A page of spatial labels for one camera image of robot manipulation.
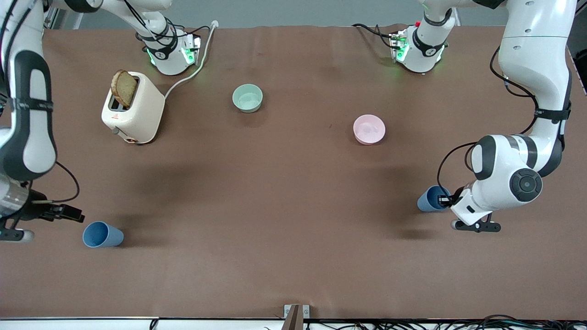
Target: table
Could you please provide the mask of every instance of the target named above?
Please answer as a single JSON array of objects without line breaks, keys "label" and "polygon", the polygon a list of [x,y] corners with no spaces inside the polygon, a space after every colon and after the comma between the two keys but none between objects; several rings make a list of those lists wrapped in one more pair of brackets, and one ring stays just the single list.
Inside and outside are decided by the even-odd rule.
[{"label": "table", "polygon": [[[47,31],[59,160],[82,185],[71,205],[126,238],[93,250],[86,224],[23,223],[36,238],[2,244],[0,315],[274,317],[305,303],[320,318],[587,318],[587,99],[574,72],[563,162],[537,201],[494,214],[500,233],[454,231],[450,212],[416,207],[450,149],[532,119],[488,69],[501,34],[455,28],[420,75],[355,28],[220,29],[157,139],[134,146],[100,121],[113,74],[142,72],[164,92],[188,73],[158,74],[130,31]],[[243,83],[264,91],[256,113],[231,103]],[[365,113],[387,126],[374,146],[353,137]],[[462,153],[442,179],[474,179]],[[62,198],[74,185],[55,168],[35,189]]]}]

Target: mint green bowl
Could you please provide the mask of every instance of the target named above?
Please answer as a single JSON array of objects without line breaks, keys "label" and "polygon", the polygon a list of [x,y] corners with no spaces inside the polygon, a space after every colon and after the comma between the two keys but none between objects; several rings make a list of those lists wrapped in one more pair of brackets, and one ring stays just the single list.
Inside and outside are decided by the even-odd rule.
[{"label": "mint green bowl", "polygon": [[239,86],[232,93],[232,102],[240,111],[251,113],[259,110],[263,92],[257,85],[250,83]]}]

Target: toast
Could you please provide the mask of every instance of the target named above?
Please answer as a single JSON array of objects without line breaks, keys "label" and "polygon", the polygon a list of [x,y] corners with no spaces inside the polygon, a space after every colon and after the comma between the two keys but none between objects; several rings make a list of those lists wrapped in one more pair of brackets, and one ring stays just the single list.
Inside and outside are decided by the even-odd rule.
[{"label": "toast", "polygon": [[112,95],[124,107],[130,107],[137,90],[137,81],[125,70],[118,70],[110,84]]}]

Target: blue cup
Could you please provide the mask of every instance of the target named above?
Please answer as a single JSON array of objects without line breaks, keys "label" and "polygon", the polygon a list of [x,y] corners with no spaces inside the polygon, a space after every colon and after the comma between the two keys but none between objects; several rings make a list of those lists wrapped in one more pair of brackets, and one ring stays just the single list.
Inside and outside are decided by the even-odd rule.
[{"label": "blue cup", "polygon": [[83,243],[90,248],[115,247],[120,245],[123,239],[124,234],[118,228],[103,221],[89,224],[82,235]]},{"label": "blue cup", "polygon": [[418,198],[418,208],[422,212],[438,212],[444,210],[446,207],[441,206],[438,203],[438,197],[442,195],[445,196],[446,193],[440,186],[432,186],[426,190],[420,198]]}]

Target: bowl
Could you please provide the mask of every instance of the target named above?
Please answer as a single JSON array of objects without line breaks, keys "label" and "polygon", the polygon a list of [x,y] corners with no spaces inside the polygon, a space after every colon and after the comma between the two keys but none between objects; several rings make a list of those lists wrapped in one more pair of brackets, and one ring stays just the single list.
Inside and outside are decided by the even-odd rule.
[{"label": "bowl", "polygon": [[353,131],[357,141],[368,146],[381,141],[385,135],[385,124],[377,116],[363,115],[355,120]]},{"label": "bowl", "polygon": [[257,85],[250,83],[239,86],[232,93],[232,102],[242,112],[251,113],[259,110],[263,92]]}]

